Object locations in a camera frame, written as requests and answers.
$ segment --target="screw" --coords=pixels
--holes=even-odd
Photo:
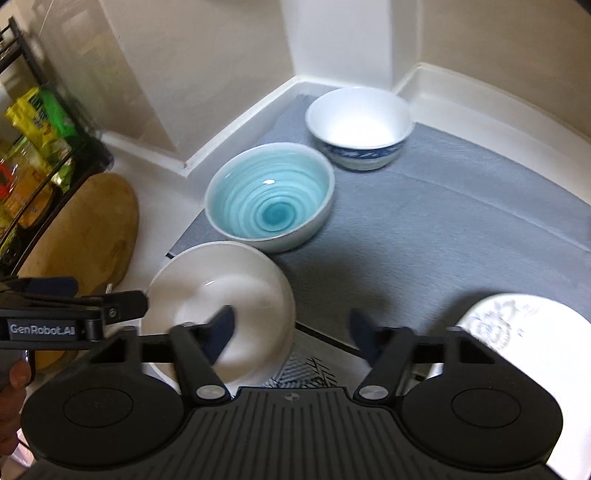
[[[381,385],[366,385],[359,390],[359,395],[365,400],[381,400],[388,396],[388,390]]]
[[[197,396],[203,400],[217,400],[226,394],[226,389],[219,385],[204,385],[197,389]]]

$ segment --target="snack bag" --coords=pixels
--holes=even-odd
[[[77,135],[72,120],[46,89],[35,87],[18,98],[6,112],[6,117],[39,150],[46,164],[43,172],[51,170],[72,150],[64,136]],[[66,163],[51,179],[66,192],[72,180],[73,163]]]

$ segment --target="finger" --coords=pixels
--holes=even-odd
[[[31,378],[31,366],[29,362],[21,358],[10,369],[10,384],[15,387],[24,387]]]
[[[11,438],[0,442],[0,455],[12,455],[14,450],[17,449],[17,446],[18,438],[17,434],[15,433]]]
[[[21,416],[19,414],[15,415],[10,420],[0,422],[0,442],[14,437],[20,427]]]
[[[27,396],[24,388],[7,386],[0,392],[0,421],[10,420],[21,410],[22,404]]]

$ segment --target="white bowl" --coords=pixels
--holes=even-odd
[[[213,369],[232,394],[258,386],[281,368],[291,350],[296,304],[281,270],[258,250],[236,242],[198,245],[176,256],[152,280],[143,335],[184,322],[202,324],[224,305],[236,311],[236,330]],[[152,364],[176,387],[171,364]]]
[[[414,128],[408,104],[386,90],[353,87],[315,100],[306,125],[319,150],[351,170],[373,170],[400,156]]]

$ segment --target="black metal rack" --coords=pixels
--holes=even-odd
[[[14,238],[11,240],[9,247],[0,258],[0,275],[5,276],[14,275],[18,272],[29,253],[35,247],[37,241],[41,238],[64,205],[90,176],[103,172],[109,168],[113,163],[113,158],[100,141],[86,132],[76,116],[72,114],[72,111],[67,106],[67,103],[61,97],[59,92],[47,80],[43,70],[37,63],[29,45],[19,29],[16,20],[14,20],[14,17],[11,17],[8,20],[8,26],[1,31],[0,41],[2,41],[2,48],[0,49],[0,73],[4,72],[4,70],[22,56],[39,86],[48,89],[54,95],[74,123],[79,135],[75,144],[72,144],[70,139],[68,139],[68,143],[72,148],[70,153],[55,166],[52,172],[47,175],[43,182],[41,182],[36,188],[35,192],[31,195],[31,198],[29,198],[21,208],[13,219],[10,227],[0,239],[0,245],[3,245],[14,232]],[[27,229],[21,228],[18,222],[23,214],[27,211],[43,188],[49,184],[54,174],[58,172],[69,159],[73,160],[73,174],[68,191],[63,193],[60,189],[54,189],[55,193],[53,199],[43,214],[43,217],[36,221],[33,226],[30,226]]]

